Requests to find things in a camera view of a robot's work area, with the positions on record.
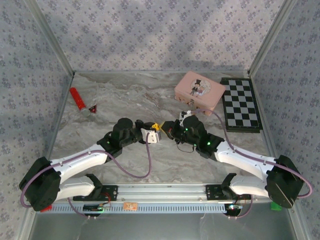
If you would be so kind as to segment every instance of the black mounting bracket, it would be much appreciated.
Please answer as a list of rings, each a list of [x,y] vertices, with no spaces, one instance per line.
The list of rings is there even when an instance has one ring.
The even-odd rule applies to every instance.
[[[74,196],[73,201],[84,201],[84,202],[107,202],[110,196],[111,201],[116,201],[118,196],[118,186],[117,185],[103,185],[101,192],[98,196]]]
[[[232,191],[228,191],[228,194],[223,190],[221,184],[210,184],[205,186],[206,199],[208,201],[213,200],[251,200],[250,194],[237,195]]]

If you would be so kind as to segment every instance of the checkerboard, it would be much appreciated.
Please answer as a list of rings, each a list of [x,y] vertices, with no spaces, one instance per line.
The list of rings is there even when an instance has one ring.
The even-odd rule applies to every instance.
[[[222,97],[228,132],[259,133],[262,130],[256,96],[249,78],[222,78]]]

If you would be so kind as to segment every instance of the marble surface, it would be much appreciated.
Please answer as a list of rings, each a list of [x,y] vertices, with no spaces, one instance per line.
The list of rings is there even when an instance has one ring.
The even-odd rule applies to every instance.
[[[239,74],[203,73],[203,76],[219,82],[222,77],[243,77]],[[174,87],[184,73],[77,73],[73,80],[87,107],[97,104],[97,113],[84,117],[69,95],[62,116],[51,159],[69,156],[95,144],[122,117],[133,122],[162,123],[174,121],[186,104],[174,99]],[[222,101],[215,111],[224,116]],[[208,132],[224,137],[223,129],[214,116],[198,115]],[[267,154],[262,137],[257,133],[228,134],[231,142],[246,150]],[[188,144],[179,145],[191,151]],[[174,141],[162,134],[162,140],[150,145],[152,173],[144,179],[132,178],[123,173],[114,162],[87,169],[102,183],[220,183],[228,173],[247,175],[234,166],[200,157],[197,152],[185,153],[177,149]],[[117,160],[129,172],[142,176],[148,171],[146,146],[132,144],[123,149]]]

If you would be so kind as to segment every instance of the yellow object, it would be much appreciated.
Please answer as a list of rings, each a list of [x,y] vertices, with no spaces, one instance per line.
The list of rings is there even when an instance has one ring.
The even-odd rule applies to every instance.
[[[165,124],[165,122],[161,123],[160,126],[159,126],[159,128],[160,128],[160,130],[161,130],[162,132],[165,133],[165,131],[163,131],[163,129],[162,129],[163,124]]]
[[[151,126],[151,128],[155,129],[156,131],[159,131],[160,127],[158,123],[155,123]]]

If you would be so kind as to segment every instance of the wire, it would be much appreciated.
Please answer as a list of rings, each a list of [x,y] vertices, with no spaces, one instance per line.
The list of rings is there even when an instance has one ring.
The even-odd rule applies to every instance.
[[[105,202],[102,205],[110,204],[110,208],[111,208],[111,197],[110,197],[109,193],[104,192],[104,193],[101,193],[101,195],[104,195],[104,196],[108,197],[108,202]]]
[[[88,156],[88,155],[91,155],[91,154],[106,154],[109,158],[111,158],[114,163],[120,168],[120,170],[122,170],[124,173],[128,174],[129,176],[133,177],[133,178],[137,178],[137,179],[143,179],[143,178],[146,178],[150,175],[151,173],[151,170],[152,170],[152,163],[151,163],[151,156],[150,156],[150,151],[149,151],[149,144],[148,144],[148,136],[149,136],[149,132],[146,134],[146,142],[145,142],[145,145],[146,145],[146,152],[147,152],[147,155],[148,155],[148,160],[149,160],[149,171],[147,172],[146,175],[144,176],[136,176],[136,175],[133,175],[131,173],[129,173],[128,171],[126,171],[124,168],[121,167],[121,165],[117,162],[117,160],[108,152],[106,151],[103,151],[103,150],[92,150],[90,152],[84,152],[80,155],[77,155],[77,156],[74,156],[70,159],[67,159],[67,160],[64,160],[64,161],[61,161],[61,162],[58,162],[56,164],[53,164],[53,165],[50,165],[50,166],[47,166],[45,167],[44,169],[42,169],[41,171],[39,171],[37,174],[35,174],[27,183],[26,185],[24,186],[22,192],[21,192],[21,195],[20,195],[20,203],[23,207],[25,208],[31,208],[31,205],[27,205],[25,203],[25,200],[24,200],[24,196],[26,195],[26,191],[27,189],[30,187],[30,185],[43,173],[45,173],[46,171],[50,170],[50,169],[53,169],[57,166],[60,166],[60,165],[63,165],[63,164],[67,164],[67,163],[70,163],[74,160],[77,160],[77,159],[80,159],[82,157],[85,157],[85,156]]]
[[[68,199],[68,203],[69,203],[70,207],[72,208],[72,210],[73,210],[76,214],[80,215],[81,217],[89,218],[88,216],[86,216],[86,215],[84,215],[83,213],[79,212],[79,211],[75,208],[75,206],[73,206],[73,204],[72,204],[72,202],[71,202],[71,199],[70,199],[69,197],[68,197],[67,199]]]
[[[240,219],[240,218],[243,218],[243,217],[247,216],[250,213],[251,209],[252,209],[253,203],[254,203],[254,198],[251,195],[250,206],[249,206],[248,210],[244,214],[242,214],[240,216],[227,216],[227,217],[231,218],[231,219]]]
[[[191,153],[193,153],[193,152],[195,151],[195,147],[194,147],[194,146],[192,146],[192,151],[184,151],[184,150],[181,150],[181,149],[179,148],[179,146],[178,146],[178,143],[176,144],[176,147],[177,147],[181,152],[184,152],[184,153],[187,153],[187,154],[191,154]]]
[[[233,204],[236,204],[239,201],[239,195],[236,196],[236,200]]]
[[[118,168],[120,168],[120,170],[122,172],[124,172],[125,174],[128,174],[130,177],[133,177],[133,178],[136,178],[136,179],[144,179],[146,177],[148,177],[152,171],[152,163],[151,163],[151,156],[150,156],[150,151],[149,151],[149,143],[148,143],[148,136],[149,136],[149,132],[146,134],[146,137],[145,137],[145,146],[146,146],[146,153],[148,155],[148,160],[149,160],[149,171],[147,172],[146,175],[144,176],[136,176],[136,175],[133,175],[132,173],[128,172],[127,170],[125,170],[119,163],[118,161],[114,158],[114,157],[110,157],[114,163],[118,166]]]
[[[313,193],[313,187],[312,187],[311,183],[305,177],[303,177],[300,173],[298,173],[298,172],[296,172],[296,171],[294,171],[294,170],[292,170],[292,169],[290,169],[290,168],[288,168],[286,166],[282,166],[282,165],[280,165],[278,163],[274,163],[274,162],[271,162],[271,161],[264,161],[262,159],[256,158],[254,156],[247,155],[247,154],[235,149],[234,146],[231,144],[229,138],[228,138],[227,129],[226,129],[226,126],[225,126],[224,122],[222,121],[221,117],[218,114],[216,114],[214,111],[212,111],[210,109],[200,109],[200,108],[198,108],[197,110],[192,111],[191,113],[198,113],[198,112],[204,112],[204,111],[211,112],[218,118],[218,120],[220,121],[220,123],[222,125],[223,131],[224,131],[224,135],[225,135],[225,139],[226,139],[228,145],[230,146],[230,148],[234,152],[236,152],[237,154],[239,154],[239,155],[241,155],[243,157],[246,157],[248,159],[251,159],[251,160],[254,160],[254,161],[257,161],[257,162],[260,162],[260,163],[276,166],[277,168],[283,169],[283,170],[285,170],[285,171],[297,176],[301,180],[303,180],[307,184],[307,186],[309,187],[309,191],[306,194],[298,195],[297,196],[298,198],[300,198],[300,199],[306,198],[306,197],[309,197]]]

